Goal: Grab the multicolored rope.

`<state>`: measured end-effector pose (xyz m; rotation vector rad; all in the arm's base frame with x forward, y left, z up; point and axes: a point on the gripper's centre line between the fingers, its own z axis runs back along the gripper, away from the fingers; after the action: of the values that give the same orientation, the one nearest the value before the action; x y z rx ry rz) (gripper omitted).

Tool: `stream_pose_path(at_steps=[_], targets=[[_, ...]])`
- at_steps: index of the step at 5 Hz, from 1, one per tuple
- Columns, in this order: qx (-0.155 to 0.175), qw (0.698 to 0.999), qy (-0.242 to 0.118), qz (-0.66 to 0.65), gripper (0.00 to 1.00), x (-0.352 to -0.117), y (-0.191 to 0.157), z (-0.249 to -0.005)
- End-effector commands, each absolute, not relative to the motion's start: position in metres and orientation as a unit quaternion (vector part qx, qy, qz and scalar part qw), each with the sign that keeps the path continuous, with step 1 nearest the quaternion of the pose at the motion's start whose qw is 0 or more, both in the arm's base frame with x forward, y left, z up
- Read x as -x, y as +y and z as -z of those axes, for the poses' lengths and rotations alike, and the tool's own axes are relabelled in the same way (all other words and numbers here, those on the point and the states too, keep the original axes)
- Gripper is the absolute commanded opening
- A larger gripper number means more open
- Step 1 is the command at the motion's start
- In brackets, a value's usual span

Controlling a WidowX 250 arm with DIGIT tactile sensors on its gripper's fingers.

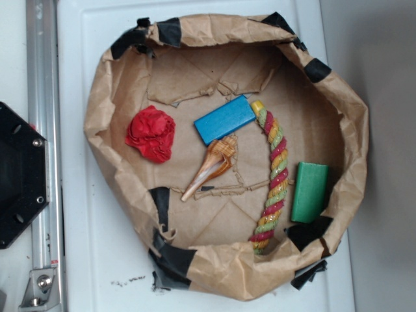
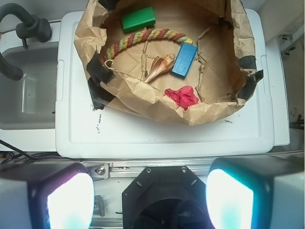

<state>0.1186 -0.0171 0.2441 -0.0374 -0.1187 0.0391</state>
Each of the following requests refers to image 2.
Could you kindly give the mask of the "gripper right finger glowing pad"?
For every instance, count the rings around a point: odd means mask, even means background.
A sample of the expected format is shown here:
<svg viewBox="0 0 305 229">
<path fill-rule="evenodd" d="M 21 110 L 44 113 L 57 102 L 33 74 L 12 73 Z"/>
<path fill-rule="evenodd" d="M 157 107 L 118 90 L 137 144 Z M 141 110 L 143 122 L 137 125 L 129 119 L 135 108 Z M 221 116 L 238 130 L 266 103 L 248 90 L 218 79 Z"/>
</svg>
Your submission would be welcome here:
<svg viewBox="0 0 305 229">
<path fill-rule="evenodd" d="M 216 229 L 303 229 L 304 157 L 219 157 L 207 176 L 206 204 Z"/>
</svg>

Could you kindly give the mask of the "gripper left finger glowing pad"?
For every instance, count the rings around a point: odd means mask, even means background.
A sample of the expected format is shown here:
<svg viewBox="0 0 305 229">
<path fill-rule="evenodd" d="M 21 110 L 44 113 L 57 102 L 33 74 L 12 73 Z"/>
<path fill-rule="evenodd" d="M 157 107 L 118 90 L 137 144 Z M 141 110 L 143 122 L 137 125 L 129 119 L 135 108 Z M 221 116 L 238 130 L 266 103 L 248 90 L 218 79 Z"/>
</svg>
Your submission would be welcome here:
<svg viewBox="0 0 305 229">
<path fill-rule="evenodd" d="M 94 184 L 79 162 L 2 164 L 2 229 L 88 229 Z"/>
</svg>

